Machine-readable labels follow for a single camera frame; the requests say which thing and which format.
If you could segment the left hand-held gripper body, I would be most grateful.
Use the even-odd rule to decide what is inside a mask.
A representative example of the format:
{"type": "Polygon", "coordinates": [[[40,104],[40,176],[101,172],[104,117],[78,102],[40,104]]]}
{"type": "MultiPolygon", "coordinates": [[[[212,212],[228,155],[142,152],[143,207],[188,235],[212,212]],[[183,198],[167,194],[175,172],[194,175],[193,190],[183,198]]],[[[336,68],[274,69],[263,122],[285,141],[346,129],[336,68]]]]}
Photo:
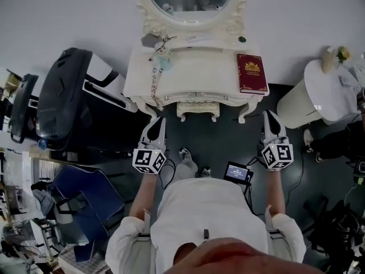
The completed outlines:
{"type": "Polygon", "coordinates": [[[133,151],[132,166],[142,174],[157,175],[167,160],[165,139],[147,140],[143,137],[133,151]]]}

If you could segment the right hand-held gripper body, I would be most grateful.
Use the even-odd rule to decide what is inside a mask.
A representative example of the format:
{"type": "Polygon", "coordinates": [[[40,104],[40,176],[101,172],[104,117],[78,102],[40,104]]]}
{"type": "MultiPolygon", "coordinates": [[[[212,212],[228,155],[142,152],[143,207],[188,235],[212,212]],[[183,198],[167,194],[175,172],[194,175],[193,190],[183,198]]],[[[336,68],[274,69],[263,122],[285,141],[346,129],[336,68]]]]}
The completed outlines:
{"type": "Polygon", "coordinates": [[[282,170],[294,161],[293,145],[287,136],[267,144],[259,143],[258,157],[268,170],[282,170]]]}

